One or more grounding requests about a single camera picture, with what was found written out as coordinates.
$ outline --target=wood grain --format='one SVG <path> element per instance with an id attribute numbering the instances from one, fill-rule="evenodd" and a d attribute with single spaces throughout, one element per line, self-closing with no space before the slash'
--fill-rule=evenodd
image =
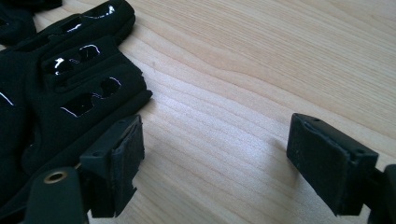
<path id="1" fill-rule="evenodd" d="M 39 30 L 104 1 L 64 0 Z M 134 0 L 120 46 L 154 92 L 146 158 L 115 219 L 91 223 L 365 223 L 335 217 L 286 158 L 294 112 L 396 162 L 396 2 Z"/>

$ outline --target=black nylon fabric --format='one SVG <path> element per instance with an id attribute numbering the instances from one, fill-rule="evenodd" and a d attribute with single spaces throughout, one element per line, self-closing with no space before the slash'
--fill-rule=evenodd
<path id="1" fill-rule="evenodd" d="M 0 0 L 0 44 L 13 46 L 35 35 L 34 12 L 61 5 L 62 0 Z"/>
<path id="2" fill-rule="evenodd" d="M 119 50 L 134 10 L 110 0 L 0 51 L 0 219 L 25 205 L 32 180 L 78 163 L 117 120 L 151 97 Z"/>

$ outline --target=light wooden surface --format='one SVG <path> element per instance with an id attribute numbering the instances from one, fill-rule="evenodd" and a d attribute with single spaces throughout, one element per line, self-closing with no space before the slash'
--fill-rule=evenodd
<path id="1" fill-rule="evenodd" d="M 64 0 L 39 30 L 104 0 Z M 120 49 L 144 72 L 146 158 L 120 217 L 91 223 L 365 223 L 286 158 L 293 112 L 396 163 L 393 0 L 134 0 Z"/>

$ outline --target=wooden table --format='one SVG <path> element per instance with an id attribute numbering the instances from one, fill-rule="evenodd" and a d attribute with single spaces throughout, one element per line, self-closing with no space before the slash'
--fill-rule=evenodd
<path id="1" fill-rule="evenodd" d="M 64 0 L 39 30 L 104 0 Z M 294 112 L 396 162 L 396 2 L 131 0 L 120 46 L 154 92 L 146 158 L 115 219 L 91 223 L 365 223 L 335 217 L 286 157 Z"/>

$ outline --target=metal grommet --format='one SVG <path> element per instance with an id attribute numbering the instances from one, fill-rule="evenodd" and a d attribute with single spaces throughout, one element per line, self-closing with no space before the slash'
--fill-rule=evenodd
<path id="1" fill-rule="evenodd" d="M 44 183 L 55 184 L 67 177 L 67 172 L 65 171 L 55 171 L 44 178 Z"/>

